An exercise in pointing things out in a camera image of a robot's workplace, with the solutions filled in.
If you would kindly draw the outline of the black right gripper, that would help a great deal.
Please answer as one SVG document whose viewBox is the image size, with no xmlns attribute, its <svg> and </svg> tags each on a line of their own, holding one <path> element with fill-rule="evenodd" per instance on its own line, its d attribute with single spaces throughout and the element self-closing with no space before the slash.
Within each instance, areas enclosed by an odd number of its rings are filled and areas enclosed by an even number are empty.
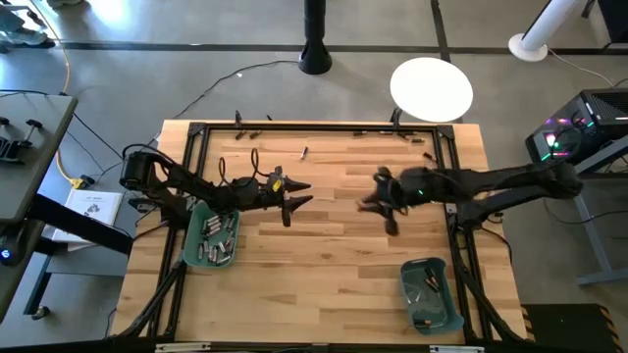
<svg viewBox="0 0 628 353">
<path fill-rule="evenodd" d="M 379 167 L 373 176 L 376 191 L 361 199 L 362 203 L 357 204 L 357 211 L 382 216 L 385 219 L 386 234 L 397 236 L 399 230 L 394 212 L 407 214 L 410 206 L 419 204 L 418 177 L 424 173 L 424 167 L 411 168 L 395 178 L 387 167 Z"/>
</svg>

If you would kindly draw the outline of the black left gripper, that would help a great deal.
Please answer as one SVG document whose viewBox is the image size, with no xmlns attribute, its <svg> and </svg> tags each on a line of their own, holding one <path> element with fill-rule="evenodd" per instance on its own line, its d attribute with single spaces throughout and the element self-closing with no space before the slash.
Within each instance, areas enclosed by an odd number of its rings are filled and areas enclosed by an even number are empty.
<svg viewBox="0 0 628 353">
<path fill-rule="evenodd" d="M 242 210 L 250 211 L 278 207 L 281 209 L 283 225 L 289 227 L 291 225 L 291 213 L 311 201 L 313 196 L 305 195 L 288 199 L 287 194 L 310 187 L 309 183 L 290 179 L 284 173 L 282 166 L 276 166 L 267 176 L 264 185 L 257 184 L 257 189 L 252 193 L 252 199 L 242 204 Z"/>
</svg>

